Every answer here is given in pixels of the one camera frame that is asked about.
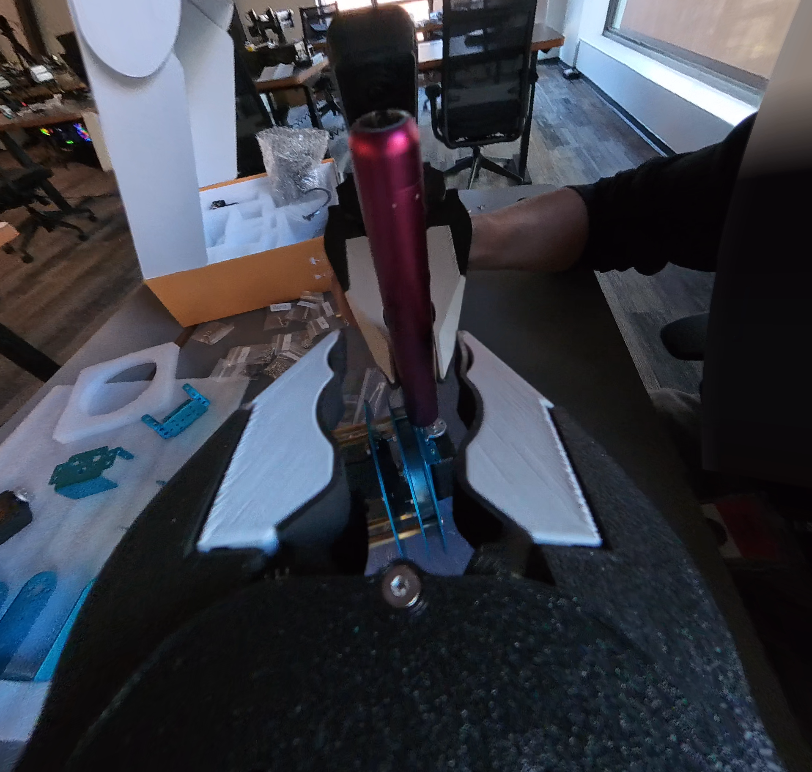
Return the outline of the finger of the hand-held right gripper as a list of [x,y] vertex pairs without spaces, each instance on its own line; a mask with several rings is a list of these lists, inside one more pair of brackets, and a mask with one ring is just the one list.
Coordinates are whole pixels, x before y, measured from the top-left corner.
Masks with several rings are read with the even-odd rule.
[[391,351],[391,336],[383,318],[379,280],[373,263],[370,240],[352,238],[346,243],[349,308],[380,371],[396,384],[397,374]]
[[431,301],[436,378],[445,380],[457,341],[465,276],[455,254],[450,227],[431,227]]

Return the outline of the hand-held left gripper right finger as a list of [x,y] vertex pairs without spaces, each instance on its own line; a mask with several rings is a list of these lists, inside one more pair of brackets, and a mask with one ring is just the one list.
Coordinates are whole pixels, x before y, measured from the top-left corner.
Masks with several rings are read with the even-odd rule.
[[456,336],[461,490],[537,545],[603,543],[553,403],[468,331]]

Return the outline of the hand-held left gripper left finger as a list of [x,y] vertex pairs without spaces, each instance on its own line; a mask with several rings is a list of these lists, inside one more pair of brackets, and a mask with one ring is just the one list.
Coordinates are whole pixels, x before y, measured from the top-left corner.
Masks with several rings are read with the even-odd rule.
[[249,403],[248,421],[198,536],[201,553],[329,548],[348,526],[332,433],[344,414],[345,333],[332,331]]

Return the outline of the red metal screwdriver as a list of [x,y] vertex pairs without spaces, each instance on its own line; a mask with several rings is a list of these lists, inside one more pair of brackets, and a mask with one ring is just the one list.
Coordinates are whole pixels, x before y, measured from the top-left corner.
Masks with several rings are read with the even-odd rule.
[[419,132],[410,113],[375,110],[352,125],[349,146],[404,407],[425,428],[439,404]]

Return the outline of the blue round robot base assembly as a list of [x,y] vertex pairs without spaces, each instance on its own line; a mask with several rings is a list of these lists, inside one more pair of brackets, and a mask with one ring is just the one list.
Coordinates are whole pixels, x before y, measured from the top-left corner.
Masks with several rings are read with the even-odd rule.
[[437,420],[415,426],[390,393],[376,414],[370,404],[346,412],[335,438],[347,469],[351,501],[363,513],[365,572],[406,559],[429,572],[453,574],[469,548],[452,516],[455,448]]

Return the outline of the person's right forearm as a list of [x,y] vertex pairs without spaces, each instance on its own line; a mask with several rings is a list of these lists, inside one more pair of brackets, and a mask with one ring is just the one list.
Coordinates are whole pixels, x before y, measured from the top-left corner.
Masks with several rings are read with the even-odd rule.
[[719,143],[473,217],[473,270],[715,272],[757,113]]

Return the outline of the wooden background desk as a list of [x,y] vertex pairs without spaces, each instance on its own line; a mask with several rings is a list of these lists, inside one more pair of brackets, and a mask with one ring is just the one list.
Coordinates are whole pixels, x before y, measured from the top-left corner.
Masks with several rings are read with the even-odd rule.
[[316,83],[327,72],[329,58],[319,55],[319,59],[309,67],[296,67],[293,64],[278,65],[266,68],[255,87],[260,94],[276,94],[287,91],[300,91],[308,107],[310,120],[314,128],[322,129],[321,112],[317,106]]
[[[440,33],[430,39],[417,43],[417,69],[421,73],[438,70],[442,66],[442,36]],[[547,54],[553,49],[562,47],[564,36],[552,27],[543,23],[533,26],[533,36],[530,47],[532,55]]]

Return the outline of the grey desk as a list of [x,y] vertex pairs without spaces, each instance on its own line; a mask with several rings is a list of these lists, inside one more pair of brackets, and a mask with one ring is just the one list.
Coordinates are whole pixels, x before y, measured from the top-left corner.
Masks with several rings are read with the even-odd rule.
[[248,382],[95,577],[2,769],[807,769],[593,272],[469,269],[460,326],[553,403],[601,546],[534,544],[462,492],[455,346],[455,573],[365,575],[349,486],[329,548],[201,553],[271,385]]

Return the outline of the pile of small screw bags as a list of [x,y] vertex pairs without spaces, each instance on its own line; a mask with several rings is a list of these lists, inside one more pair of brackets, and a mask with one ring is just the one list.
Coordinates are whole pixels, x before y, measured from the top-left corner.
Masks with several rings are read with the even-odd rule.
[[182,350],[198,376],[274,380],[347,325],[330,293],[305,291],[295,300],[200,324]]

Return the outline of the orange and white cardboard box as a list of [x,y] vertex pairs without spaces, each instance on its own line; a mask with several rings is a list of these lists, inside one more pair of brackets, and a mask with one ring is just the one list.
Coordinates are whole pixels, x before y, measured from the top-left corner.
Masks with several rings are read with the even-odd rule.
[[239,178],[233,1],[66,1],[143,280],[170,314],[190,326],[327,290],[321,236],[208,263],[199,191]]

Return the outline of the black mesh office chair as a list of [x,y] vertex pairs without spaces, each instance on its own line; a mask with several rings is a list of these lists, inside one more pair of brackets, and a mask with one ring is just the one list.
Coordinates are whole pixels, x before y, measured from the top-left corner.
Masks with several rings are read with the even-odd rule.
[[518,140],[528,128],[536,8],[537,0],[442,0],[441,81],[425,94],[434,137],[472,149],[443,172],[470,169],[469,189],[481,169],[524,183],[523,168],[500,166],[482,149]]

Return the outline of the white foam insert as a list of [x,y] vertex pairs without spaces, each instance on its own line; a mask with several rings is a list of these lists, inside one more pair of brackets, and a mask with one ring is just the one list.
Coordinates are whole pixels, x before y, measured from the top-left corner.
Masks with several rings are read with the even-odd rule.
[[208,263],[299,244],[323,235],[328,207],[337,203],[330,162],[320,166],[320,186],[293,205],[278,207],[267,174],[200,189]]

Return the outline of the bubble wrap bag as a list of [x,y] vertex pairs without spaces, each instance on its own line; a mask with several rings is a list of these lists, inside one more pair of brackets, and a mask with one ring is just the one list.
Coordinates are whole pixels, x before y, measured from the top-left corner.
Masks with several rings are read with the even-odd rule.
[[269,192],[278,207],[293,205],[320,186],[330,134],[319,128],[266,128],[256,133]]

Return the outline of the person's grey trousers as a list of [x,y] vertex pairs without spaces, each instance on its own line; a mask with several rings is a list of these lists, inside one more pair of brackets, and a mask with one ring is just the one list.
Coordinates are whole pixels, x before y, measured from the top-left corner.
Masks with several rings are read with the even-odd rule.
[[702,398],[673,388],[648,391],[658,419],[671,431],[698,436],[702,429]]

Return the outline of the white foam sheet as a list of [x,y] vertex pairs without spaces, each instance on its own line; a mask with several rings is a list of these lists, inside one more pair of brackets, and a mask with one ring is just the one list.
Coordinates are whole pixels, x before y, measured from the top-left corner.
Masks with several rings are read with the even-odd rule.
[[[107,562],[127,528],[148,502],[192,454],[236,410],[247,378],[219,381],[187,378],[176,381],[171,407],[185,398],[188,382],[210,401],[208,411],[185,432],[162,439],[142,422],[64,445],[53,439],[72,386],[54,386],[2,443],[2,490],[20,490],[33,522],[1,547],[2,614],[34,574],[55,571],[60,603],[51,600],[48,614],[63,618],[85,585]],[[80,452],[121,446],[133,460],[117,458],[104,476],[118,487],[72,500],[48,484],[55,466]],[[49,683],[2,680],[2,745],[18,745],[31,736]]]

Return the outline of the black servo motor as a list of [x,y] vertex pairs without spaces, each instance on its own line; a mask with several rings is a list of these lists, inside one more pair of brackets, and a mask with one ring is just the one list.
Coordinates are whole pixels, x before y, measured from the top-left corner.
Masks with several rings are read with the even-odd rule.
[[5,490],[1,493],[0,543],[4,544],[33,522],[28,501],[18,492]]

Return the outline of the short blue U bracket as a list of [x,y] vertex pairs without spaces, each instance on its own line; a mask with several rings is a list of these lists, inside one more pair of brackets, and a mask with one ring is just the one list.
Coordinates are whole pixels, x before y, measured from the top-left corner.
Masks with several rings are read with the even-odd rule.
[[162,439],[168,440],[177,437],[208,411],[210,405],[208,398],[188,382],[182,385],[182,389],[188,399],[178,405],[163,420],[158,421],[149,414],[144,414],[141,417],[141,421]]

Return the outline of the blue perforated bracket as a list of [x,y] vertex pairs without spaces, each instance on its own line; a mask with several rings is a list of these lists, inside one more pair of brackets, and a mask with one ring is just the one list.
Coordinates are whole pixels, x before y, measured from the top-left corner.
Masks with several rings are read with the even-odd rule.
[[104,476],[117,458],[133,460],[134,454],[121,446],[101,446],[72,455],[66,462],[55,466],[48,484],[55,493],[72,500],[88,498],[118,487]]

